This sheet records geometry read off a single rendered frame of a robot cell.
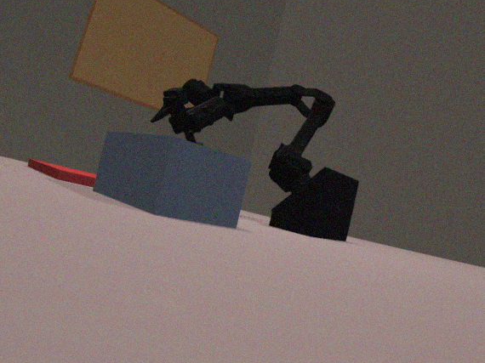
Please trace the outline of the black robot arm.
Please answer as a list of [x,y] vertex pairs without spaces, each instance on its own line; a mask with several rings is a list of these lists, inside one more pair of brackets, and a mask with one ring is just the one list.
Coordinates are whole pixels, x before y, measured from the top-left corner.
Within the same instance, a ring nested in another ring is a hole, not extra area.
[[[257,106],[287,105],[295,106],[306,117],[304,124],[295,134],[289,145],[281,143],[269,165],[269,176],[284,191],[294,193],[311,177],[311,161],[301,157],[301,153],[315,132],[328,120],[335,101],[329,94],[318,88],[303,88],[298,84],[281,88],[251,88],[246,84],[215,83],[209,88],[202,80],[189,79],[182,88],[194,106],[208,105],[214,113],[214,122],[225,116],[232,121],[234,114]],[[220,90],[224,91],[220,98]],[[311,109],[301,99],[315,98]],[[192,109],[185,108],[186,111]]]

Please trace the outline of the red lid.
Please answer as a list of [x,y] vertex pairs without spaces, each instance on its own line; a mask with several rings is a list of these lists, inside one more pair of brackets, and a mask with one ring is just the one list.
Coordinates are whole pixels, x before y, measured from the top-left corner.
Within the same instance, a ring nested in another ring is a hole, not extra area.
[[40,162],[29,158],[28,167],[31,167],[38,172],[47,174],[55,179],[66,182],[81,184],[85,186],[94,187],[96,174],[78,171],[76,169],[62,167],[52,163]]

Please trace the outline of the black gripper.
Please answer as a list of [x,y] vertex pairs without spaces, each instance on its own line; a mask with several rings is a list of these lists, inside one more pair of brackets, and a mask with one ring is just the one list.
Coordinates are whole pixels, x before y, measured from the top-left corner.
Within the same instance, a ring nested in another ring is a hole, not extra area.
[[202,103],[186,111],[184,105],[189,101],[183,88],[169,88],[163,91],[163,96],[163,107],[150,122],[156,122],[168,114],[177,111],[187,140],[203,145],[203,143],[196,142],[193,134],[202,131],[201,129],[208,125],[211,126],[214,124],[214,113],[211,108],[205,103]]

